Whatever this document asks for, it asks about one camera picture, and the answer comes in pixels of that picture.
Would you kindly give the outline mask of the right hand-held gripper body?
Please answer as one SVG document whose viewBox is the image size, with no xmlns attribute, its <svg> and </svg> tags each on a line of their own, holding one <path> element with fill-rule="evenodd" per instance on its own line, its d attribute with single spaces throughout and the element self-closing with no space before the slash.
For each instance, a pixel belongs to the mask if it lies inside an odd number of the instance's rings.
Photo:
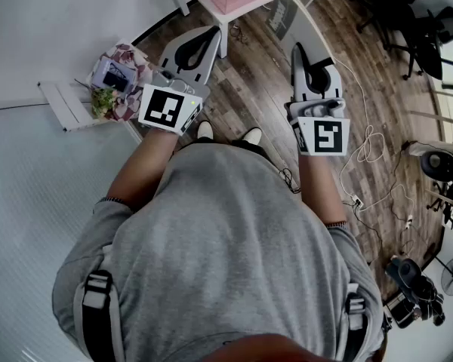
<svg viewBox="0 0 453 362">
<path fill-rule="evenodd" d="M 350 119 L 342 98 L 286 103 L 288 121 L 301 155 L 345 156 Z"/>
</svg>

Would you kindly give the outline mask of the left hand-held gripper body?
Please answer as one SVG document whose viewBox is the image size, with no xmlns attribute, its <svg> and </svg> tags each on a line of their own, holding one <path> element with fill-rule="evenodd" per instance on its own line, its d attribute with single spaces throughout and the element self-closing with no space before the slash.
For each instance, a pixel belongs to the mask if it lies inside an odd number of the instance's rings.
<svg viewBox="0 0 453 362">
<path fill-rule="evenodd" d="M 182 136 L 202 111 L 210 92 L 206 85 L 159 69 L 153 73 L 152 83 L 143 87 L 138 121 Z"/>
</svg>

